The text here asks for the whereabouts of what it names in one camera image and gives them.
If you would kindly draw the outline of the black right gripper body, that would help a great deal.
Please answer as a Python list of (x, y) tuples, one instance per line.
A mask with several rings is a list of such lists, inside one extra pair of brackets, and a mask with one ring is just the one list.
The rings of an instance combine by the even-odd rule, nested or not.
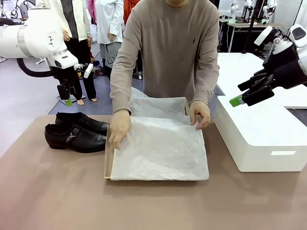
[(278, 54), (270, 54), (262, 65), (266, 73), (273, 76), (269, 84), (272, 90), (277, 87), (290, 89), (307, 83), (307, 75), (299, 65), (295, 45)]

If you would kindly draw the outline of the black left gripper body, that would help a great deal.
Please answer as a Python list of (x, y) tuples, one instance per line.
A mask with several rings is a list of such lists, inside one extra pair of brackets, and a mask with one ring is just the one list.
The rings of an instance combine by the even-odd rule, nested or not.
[(52, 68), (52, 71), (54, 73), (53, 78), (57, 79), (60, 83), (68, 81), (71, 85), (80, 84), (78, 73), (74, 68)]

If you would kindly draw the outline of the person's right hand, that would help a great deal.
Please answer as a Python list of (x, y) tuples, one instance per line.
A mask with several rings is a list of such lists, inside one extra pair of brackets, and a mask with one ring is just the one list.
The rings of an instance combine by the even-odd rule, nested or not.
[(130, 113), (128, 110), (119, 110), (112, 115), (110, 122), (109, 143), (114, 148), (120, 149), (122, 140), (126, 137), (131, 126)]

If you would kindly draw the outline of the person's left hand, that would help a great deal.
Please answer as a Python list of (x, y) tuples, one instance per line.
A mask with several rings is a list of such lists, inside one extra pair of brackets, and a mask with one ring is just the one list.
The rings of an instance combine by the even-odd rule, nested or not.
[(196, 124), (196, 118), (199, 116), (201, 120), (196, 125), (197, 130), (206, 128), (211, 122), (211, 111), (208, 105), (202, 101), (193, 101), (189, 107), (190, 124)]

